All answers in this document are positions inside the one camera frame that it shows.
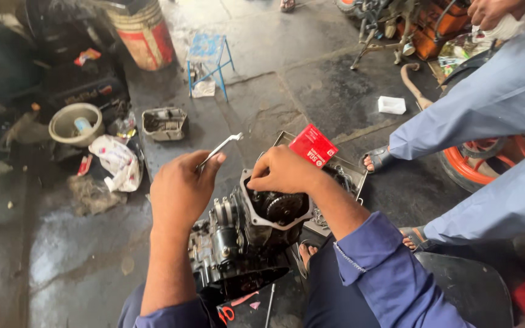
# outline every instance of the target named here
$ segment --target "light blue shalwar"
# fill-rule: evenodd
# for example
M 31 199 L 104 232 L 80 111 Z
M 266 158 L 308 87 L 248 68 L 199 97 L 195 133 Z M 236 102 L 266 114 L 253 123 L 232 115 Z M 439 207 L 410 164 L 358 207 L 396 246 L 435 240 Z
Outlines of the light blue shalwar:
M 525 132 L 525 33 L 507 42 L 447 96 L 390 135 L 390 153 L 414 159 L 465 141 Z M 525 233 L 525 159 L 424 229 L 437 243 Z

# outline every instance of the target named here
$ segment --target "blue sleeve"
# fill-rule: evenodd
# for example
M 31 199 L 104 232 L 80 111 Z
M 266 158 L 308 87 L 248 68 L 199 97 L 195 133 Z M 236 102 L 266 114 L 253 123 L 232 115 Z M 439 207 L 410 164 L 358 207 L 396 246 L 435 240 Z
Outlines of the blue sleeve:
M 218 311 L 214 306 L 200 298 L 192 301 L 169 306 L 150 313 L 147 316 L 139 316 L 135 320 L 136 328 L 219 328 L 226 325 L 218 317 Z
M 443 298 L 403 237 L 380 212 L 334 243 L 344 286 L 356 284 L 382 327 L 473 327 Z

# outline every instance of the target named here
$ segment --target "motorcycle engine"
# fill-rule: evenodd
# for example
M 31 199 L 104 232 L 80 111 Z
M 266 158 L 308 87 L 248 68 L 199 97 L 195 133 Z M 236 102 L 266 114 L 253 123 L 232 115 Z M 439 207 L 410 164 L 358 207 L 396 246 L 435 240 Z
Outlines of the motorcycle engine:
M 313 217 L 307 194 L 246 188 L 251 170 L 228 197 L 216 198 L 207 220 L 193 227 L 188 252 L 194 278 L 218 289 L 223 301 L 250 294 L 289 272 L 285 250 Z

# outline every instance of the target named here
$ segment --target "nut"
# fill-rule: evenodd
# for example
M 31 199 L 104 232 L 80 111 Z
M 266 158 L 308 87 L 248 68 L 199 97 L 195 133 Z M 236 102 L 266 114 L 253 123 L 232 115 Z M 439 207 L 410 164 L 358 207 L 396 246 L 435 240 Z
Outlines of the nut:
M 222 256 L 223 257 L 228 257 L 229 255 L 230 255 L 230 249 L 227 246 L 224 246 L 222 248 Z

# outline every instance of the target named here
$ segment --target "cardboard box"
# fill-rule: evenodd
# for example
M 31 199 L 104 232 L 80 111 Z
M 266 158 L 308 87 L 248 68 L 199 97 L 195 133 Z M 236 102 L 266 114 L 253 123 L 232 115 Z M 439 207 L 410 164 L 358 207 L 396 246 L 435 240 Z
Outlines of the cardboard box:
M 313 124 L 290 142 L 289 148 L 317 168 L 322 168 L 338 149 Z

